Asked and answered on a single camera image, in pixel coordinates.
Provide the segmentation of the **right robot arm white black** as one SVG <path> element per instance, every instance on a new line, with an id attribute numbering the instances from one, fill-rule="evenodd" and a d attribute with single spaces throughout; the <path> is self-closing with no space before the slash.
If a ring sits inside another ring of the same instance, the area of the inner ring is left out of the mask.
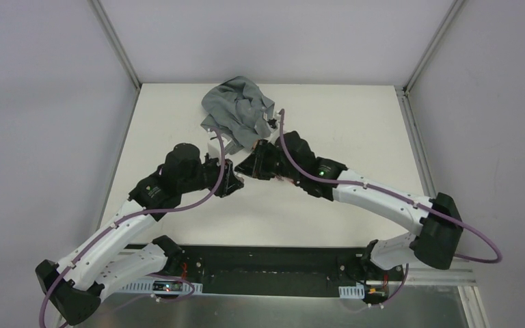
<path id="1" fill-rule="evenodd" d="M 368 279 L 414 261 L 447 270 L 455 257 L 463 229 L 451 196 L 411 195 L 370 181 L 342 163 L 316 156 L 295 131 L 275 143 L 260 140 L 236 171 L 258 180 L 291 180 L 311 196 L 358 206 L 405 228 L 400 236 L 368 244 L 360 263 Z"/>

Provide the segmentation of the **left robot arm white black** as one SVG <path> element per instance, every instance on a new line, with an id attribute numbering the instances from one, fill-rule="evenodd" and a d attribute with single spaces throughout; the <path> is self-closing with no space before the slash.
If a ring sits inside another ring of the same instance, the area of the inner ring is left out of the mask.
<path id="1" fill-rule="evenodd" d="M 184 194 L 207 189 L 207 197 L 225 197 L 243 186 L 230 159 L 209 154 L 202 159 L 193 144 L 176 145 L 155 172 L 137 183 L 112 220 L 71 254 L 57 262 L 43 260 L 36 267 L 45 303 L 75 326 L 91 317 L 109 295 L 145 275 L 184 275 L 183 251 L 166 235 L 126 258 L 116 256 L 166 214 L 204 203 L 181 206 Z"/>

